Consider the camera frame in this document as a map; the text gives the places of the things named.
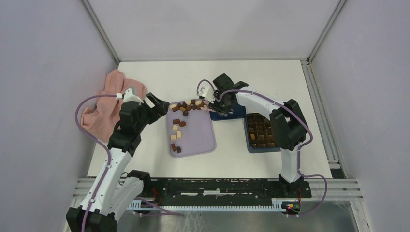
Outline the lilac tray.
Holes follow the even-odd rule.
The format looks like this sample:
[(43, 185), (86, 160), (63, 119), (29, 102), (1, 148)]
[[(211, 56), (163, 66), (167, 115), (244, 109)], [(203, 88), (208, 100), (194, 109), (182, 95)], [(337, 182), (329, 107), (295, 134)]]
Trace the lilac tray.
[(170, 155), (182, 158), (209, 153), (216, 148), (208, 111), (197, 109), (196, 99), (172, 102), (166, 115), (166, 138)]

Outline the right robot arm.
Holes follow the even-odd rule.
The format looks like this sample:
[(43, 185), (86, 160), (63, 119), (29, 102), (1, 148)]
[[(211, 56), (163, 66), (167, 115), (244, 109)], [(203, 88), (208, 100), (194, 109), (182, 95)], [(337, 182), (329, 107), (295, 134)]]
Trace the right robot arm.
[(234, 105), (245, 107), (248, 114), (258, 113), (270, 121), (273, 139), (281, 152), (279, 191), (292, 197), (303, 181), (301, 149), (313, 140), (306, 119), (297, 101), (279, 101), (251, 88), (247, 83), (234, 83), (226, 74), (213, 80), (215, 91), (209, 108), (227, 116)]

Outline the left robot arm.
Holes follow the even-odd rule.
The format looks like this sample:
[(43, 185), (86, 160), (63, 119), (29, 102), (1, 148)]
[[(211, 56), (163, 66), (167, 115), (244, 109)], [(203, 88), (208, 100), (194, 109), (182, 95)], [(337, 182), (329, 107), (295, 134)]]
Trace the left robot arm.
[(106, 158), (92, 187), (80, 205), (69, 208), (66, 214), (73, 232), (117, 231), (119, 220), (134, 198), (146, 197), (152, 191), (150, 175), (143, 171), (128, 172), (123, 185), (120, 188), (117, 185), (141, 142), (143, 129), (165, 116), (170, 104), (148, 93), (146, 97), (153, 104), (150, 107), (131, 89), (111, 97), (123, 100), (120, 120), (114, 126), (108, 145), (97, 142), (106, 151)]

